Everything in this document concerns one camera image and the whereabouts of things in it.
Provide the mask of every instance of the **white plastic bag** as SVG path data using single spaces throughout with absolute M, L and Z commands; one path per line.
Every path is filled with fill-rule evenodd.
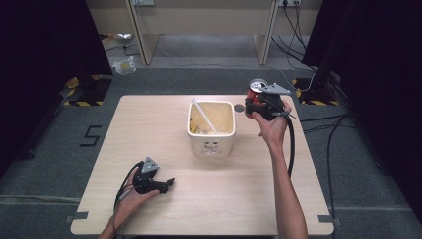
M 134 73 L 136 71 L 136 66 L 134 65 L 133 56 L 130 56 L 128 59 L 121 62 L 114 62 L 112 66 L 121 75 Z

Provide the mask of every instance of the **wall outlet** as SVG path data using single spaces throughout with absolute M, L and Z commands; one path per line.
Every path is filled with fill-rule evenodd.
M 288 5 L 286 5 L 287 7 L 301 6 L 301 0 L 287 0 L 287 1 L 288 1 Z M 279 6 L 283 7 L 283 0 L 280 0 Z

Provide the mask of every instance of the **soda can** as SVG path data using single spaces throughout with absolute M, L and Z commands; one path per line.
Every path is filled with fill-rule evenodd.
M 246 107 L 245 115 L 248 118 L 252 118 L 251 105 L 260 106 L 262 104 L 259 102 L 258 95 L 261 92 L 261 88 L 266 87 L 266 86 L 267 86 L 267 82 L 259 78 L 253 79 L 249 83 L 249 90 L 245 99 L 245 107 Z
M 255 93 L 261 92 L 261 88 L 266 87 L 266 86 L 267 86 L 267 82 L 259 78 L 253 79 L 249 83 L 249 89 L 251 89 L 251 91 Z

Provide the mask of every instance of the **black object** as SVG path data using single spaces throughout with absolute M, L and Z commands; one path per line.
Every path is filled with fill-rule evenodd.
M 259 113 L 267 121 L 280 115 L 287 115 L 283 110 L 283 103 L 279 95 L 259 93 L 258 99 L 262 103 L 261 105 L 255 105 L 250 98 L 245 98 L 246 114 Z
M 295 78 L 294 87 L 305 90 L 310 86 L 312 78 Z M 317 105 L 317 103 L 335 106 L 337 99 L 332 95 L 331 89 L 325 81 L 320 82 L 317 87 L 311 87 L 308 91 L 297 92 L 299 103 L 306 105 Z
M 324 0 L 303 62 L 341 76 L 376 163 L 422 223 L 420 9 L 417 0 Z
M 86 1 L 5 0 L 1 5 L 0 176 L 12 160 L 34 155 L 68 79 L 78 77 L 92 90 L 90 75 L 112 75 Z
M 112 79 L 99 79 L 92 91 L 87 91 L 84 86 L 77 85 L 71 95 L 67 97 L 67 103 L 71 106 L 101 106 Z
M 159 190 L 160 193 L 167 193 L 168 189 L 173 185 L 175 178 L 167 180 L 167 182 L 154 181 L 154 176 L 158 172 L 158 168 L 145 172 L 145 163 L 141 162 L 139 170 L 133 178 L 133 187 L 139 194 L 145 194 L 153 190 Z
M 126 184 L 132 173 L 137 169 L 135 176 L 133 177 L 132 184 L 134 189 L 139 194 L 145 194 L 153 190 L 159 190 L 160 193 L 167 193 L 168 189 L 174 184 L 175 178 L 168 180 L 167 182 L 158 182 L 154 181 L 153 178 L 157 174 L 159 165 L 152 160 L 152 158 L 147 157 L 145 162 L 137 163 L 127 174 L 127 177 L 124 179 L 123 184 L 120 187 L 120 190 L 117 193 L 114 201 L 114 209 L 117 207 L 118 203 L 124 199 L 125 194 L 123 193 L 126 189 Z

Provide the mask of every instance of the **electrical wire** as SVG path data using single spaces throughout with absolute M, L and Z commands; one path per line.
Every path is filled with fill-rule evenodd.
M 292 40 L 291 40 L 291 42 L 290 42 L 290 44 L 289 44 L 289 47 L 288 47 L 288 53 L 286 54 L 286 59 L 287 59 L 287 61 L 288 61 L 289 65 L 290 65 L 291 67 L 295 68 L 295 67 L 292 65 L 292 63 L 290 62 L 290 59 L 289 59 L 290 51 L 292 50 L 292 43 L 293 43 L 293 40 L 295 40 L 295 36 L 292 36 Z
M 137 165 L 135 165 L 130 172 L 127 174 L 127 177 L 124 179 L 123 183 L 121 184 L 120 190 L 118 191 L 117 195 L 115 196 L 115 201 L 114 201 L 114 210 L 117 207 L 117 203 L 121 197 L 121 195 L 123 194 L 124 190 L 126 189 L 125 185 L 127 183 L 127 180 L 130 178 L 131 174 L 134 172 L 135 169 L 137 168 L 141 168 L 141 163 L 138 163 Z
M 285 12 L 285 15 L 286 15 L 286 18 L 288 19 L 288 21 L 289 21 L 289 24 L 291 25 L 291 27 L 292 27 L 292 30 L 293 30 L 293 34 L 294 34 L 294 36 L 296 36 L 296 38 L 298 39 L 298 41 L 302 44 L 302 46 L 304 47 L 304 49 L 306 50 L 307 49 L 307 46 L 305 45 L 305 43 L 304 43 L 304 41 L 302 40 L 302 37 L 300 37 L 299 35 L 298 35 L 298 33 L 296 32 L 296 28 L 293 26 L 293 23 L 292 23 L 292 21 L 290 20 L 290 17 L 289 17 L 289 15 L 288 15 L 288 13 L 286 12 L 286 8 L 283 8 L 283 11 Z
M 317 121 L 317 120 L 329 120 L 329 119 L 335 119 L 335 118 L 342 118 L 344 116 L 349 115 L 349 113 L 343 114 L 343 115 L 339 115 L 339 116 L 332 116 L 332 117 L 325 117 L 325 118 L 317 118 L 317 119 L 301 119 L 300 122 L 305 122 L 305 121 Z
M 137 44 L 133 44 L 133 45 L 130 45 L 130 46 L 127 46 L 127 45 L 117 46 L 117 47 L 112 47 L 112 48 L 106 49 L 105 51 L 108 52 L 110 50 L 114 50 L 114 49 L 118 49 L 118 48 L 124 48 L 124 54 L 127 55 L 127 56 L 139 55 L 140 53 L 128 54 L 127 51 L 126 51 L 127 48 L 131 48 L 131 47 L 134 47 L 136 45 Z
M 290 136 L 290 141 L 291 141 L 290 160 L 289 160 L 289 167 L 288 167 L 288 175 L 291 176 L 292 170 L 293 170 L 293 163 L 295 160 L 295 133 L 293 130 L 292 120 L 289 118 L 289 116 L 285 116 L 285 119 L 288 122 L 289 136 Z
M 291 57 L 295 58 L 296 60 L 300 61 L 301 59 L 295 55 L 293 55 L 292 53 L 289 52 L 289 46 L 288 46 L 288 50 L 284 49 L 282 46 L 280 46 L 276 40 L 274 40 L 273 37 L 271 37 L 271 40 L 273 41 L 274 44 L 276 44 L 276 46 L 280 49 L 280 51 L 282 51 L 283 53 L 286 53 L 287 55 L 290 55 Z
M 331 141 L 332 141 L 332 136 L 334 135 L 335 131 L 338 129 L 338 126 L 341 124 L 341 122 L 348 117 L 349 115 L 345 115 L 343 116 L 334 126 L 334 129 L 332 130 L 331 134 L 329 135 L 328 138 L 328 144 L 326 147 L 326 166 L 327 166 L 327 174 L 328 174 L 328 188 L 329 188 L 329 199 L 331 202 L 331 215 L 332 215 L 332 219 L 335 219 L 335 208 L 334 208 L 334 197 L 333 197 L 333 192 L 332 192 L 332 183 L 331 183 L 331 165 L 330 165 L 330 147 L 331 147 Z M 332 238 L 335 238 L 335 227 L 334 227 L 334 231 L 332 232 Z
M 279 37 L 279 41 L 280 41 L 283 45 L 285 45 L 285 47 L 289 48 L 289 46 L 288 46 L 285 42 L 283 42 L 283 40 L 282 40 L 282 38 L 280 37 L 280 35 L 277 35 L 277 37 Z M 296 50 L 294 50 L 294 49 L 290 49 L 290 51 L 292 51 L 292 52 L 294 52 L 294 53 L 296 53 L 296 54 L 299 54 L 299 55 L 301 55 L 301 56 L 303 56 L 303 55 L 304 55 L 304 53 L 302 53 L 302 52 L 298 52 L 298 51 L 296 51 Z
M 299 15 L 301 13 L 301 7 L 299 6 L 298 1 L 294 1 L 294 4 L 295 4 L 295 11 L 296 11 L 296 26 L 298 27 L 299 37 L 301 38 L 301 41 L 303 42 L 304 40 L 302 39 L 301 24 L 299 24 Z
M 313 127 L 313 128 L 304 129 L 304 133 L 311 133 L 311 132 L 315 132 L 315 131 L 319 131 L 319 130 L 329 129 L 331 127 L 333 127 L 333 124 L 332 125 L 320 125 L 320 126 L 316 126 L 316 127 Z M 347 125 L 339 125 L 339 127 L 356 128 L 355 126 L 347 126 Z
M 346 107 L 350 108 L 350 104 L 347 102 L 348 101 L 348 96 L 347 94 L 341 89 L 341 87 L 333 82 L 333 81 L 328 81 L 328 89 L 329 92 L 331 93 L 331 95 L 335 98 L 336 101 L 338 101 L 339 103 L 345 105 Z M 336 91 L 340 92 L 340 97 L 341 100 L 339 99 L 339 97 L 337 96 L 337 94 L 335 93 Z

